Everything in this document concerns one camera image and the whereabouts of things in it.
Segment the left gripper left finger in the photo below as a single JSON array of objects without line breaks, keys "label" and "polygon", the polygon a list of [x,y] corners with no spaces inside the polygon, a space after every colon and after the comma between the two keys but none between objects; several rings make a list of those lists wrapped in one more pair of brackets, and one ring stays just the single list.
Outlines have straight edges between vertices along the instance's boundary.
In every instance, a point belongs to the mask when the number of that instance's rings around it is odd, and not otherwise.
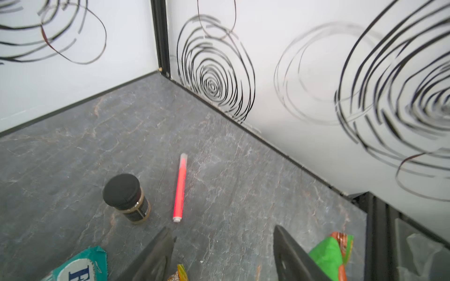
[{"label": "left gripper left finger", "polygon": [[176,238],[164,227],[116,281],[166,281]]}]

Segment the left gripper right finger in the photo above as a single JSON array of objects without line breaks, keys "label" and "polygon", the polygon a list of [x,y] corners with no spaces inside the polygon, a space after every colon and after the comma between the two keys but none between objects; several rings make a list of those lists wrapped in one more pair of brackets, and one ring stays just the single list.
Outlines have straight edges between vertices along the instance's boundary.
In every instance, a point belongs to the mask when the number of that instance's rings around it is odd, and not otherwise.
[{"label": "left gripper right finger", "polygon": [[284,227],[274,227],[273,239],[279,281],[330,281]]}]

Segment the green Fox's spring tea bag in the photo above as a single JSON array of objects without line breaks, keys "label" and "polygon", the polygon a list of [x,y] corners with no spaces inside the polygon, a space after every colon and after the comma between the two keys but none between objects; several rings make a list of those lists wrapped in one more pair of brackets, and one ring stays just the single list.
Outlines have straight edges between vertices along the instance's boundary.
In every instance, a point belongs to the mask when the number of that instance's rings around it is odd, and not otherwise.
[{"label": "green Fox's spring tea bag", "polygon": [[346,265],[350,260],[354,236],[333,232],[309,252],[309,257],[332,281],[347,281]]}]

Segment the teal Fox's candy bag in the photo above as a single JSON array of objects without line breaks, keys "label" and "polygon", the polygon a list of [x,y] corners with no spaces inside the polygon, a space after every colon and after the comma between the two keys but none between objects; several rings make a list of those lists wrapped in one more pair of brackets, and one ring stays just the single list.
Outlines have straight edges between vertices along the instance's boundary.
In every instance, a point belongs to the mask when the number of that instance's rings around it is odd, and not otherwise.
[{"label": "teal Fox's candy bag", "polygon": [[99,246],[87,248],[60,267],[52,270],[42,281],[106,281],[107,253]]}]

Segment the orange pink Fox's candy bag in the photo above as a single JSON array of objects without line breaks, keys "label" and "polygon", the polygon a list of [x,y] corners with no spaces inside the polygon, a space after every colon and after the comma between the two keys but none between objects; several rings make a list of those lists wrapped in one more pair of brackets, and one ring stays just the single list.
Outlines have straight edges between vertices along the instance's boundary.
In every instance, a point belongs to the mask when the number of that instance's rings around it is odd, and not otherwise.
[{"label": "orange pink Fox's candy bag", "polygon": [[168,281],[189,281],[185,267],[182,264],[178,264],[177,271],[168,278]]}]

